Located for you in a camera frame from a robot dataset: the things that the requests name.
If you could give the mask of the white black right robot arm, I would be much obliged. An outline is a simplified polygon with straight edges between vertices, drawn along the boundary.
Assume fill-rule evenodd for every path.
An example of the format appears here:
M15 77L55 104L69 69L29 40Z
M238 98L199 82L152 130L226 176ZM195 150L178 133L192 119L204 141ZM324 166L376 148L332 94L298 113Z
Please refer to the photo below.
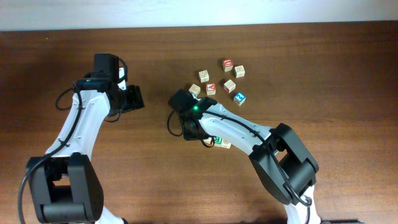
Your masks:
M284 204L288 223L321 222L313 198L319 166L290 126L250 122L212 98L196 98L183 89L168 104L185 140L221 138L245 152L264 188Z

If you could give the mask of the green letter B block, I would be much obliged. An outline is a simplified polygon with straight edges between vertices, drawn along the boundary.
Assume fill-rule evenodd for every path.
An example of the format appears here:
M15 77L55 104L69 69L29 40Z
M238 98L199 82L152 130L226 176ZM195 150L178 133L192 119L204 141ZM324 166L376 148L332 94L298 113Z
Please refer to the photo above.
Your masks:
M221 147L222 146L223 140L220 137L214 136L213 140L214 140L214 146L216 146L216 147Z

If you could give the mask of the wooden block green side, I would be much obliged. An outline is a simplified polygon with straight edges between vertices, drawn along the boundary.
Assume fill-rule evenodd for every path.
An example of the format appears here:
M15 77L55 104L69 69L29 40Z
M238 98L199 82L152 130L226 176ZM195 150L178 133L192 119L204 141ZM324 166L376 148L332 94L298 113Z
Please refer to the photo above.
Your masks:
M212 145L212 143L211 143L212 138L204 139L203 141L204 141L206 144Z

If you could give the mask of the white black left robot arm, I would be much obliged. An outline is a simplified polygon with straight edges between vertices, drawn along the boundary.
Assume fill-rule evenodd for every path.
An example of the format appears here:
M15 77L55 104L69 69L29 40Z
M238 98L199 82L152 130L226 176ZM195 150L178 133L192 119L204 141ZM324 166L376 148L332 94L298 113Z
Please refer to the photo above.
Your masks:
M138 86L127 85L128 67L113 54L95 54L94 69L69 89L72 104L53 144L40 157L31 157L18 194L30 188L41 223L125 223L104 206L104 193L91 163L103 122L115 123L123 113L144 107Z

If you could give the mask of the wooden shell picture block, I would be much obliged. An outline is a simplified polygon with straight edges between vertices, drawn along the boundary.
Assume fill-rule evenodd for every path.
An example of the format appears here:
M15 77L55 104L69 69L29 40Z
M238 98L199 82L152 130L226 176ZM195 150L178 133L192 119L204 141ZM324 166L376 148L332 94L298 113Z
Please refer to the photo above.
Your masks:
M221 147L230 149L231 148L231 143L226 141L225 139L223 139L222 142L221 142Z

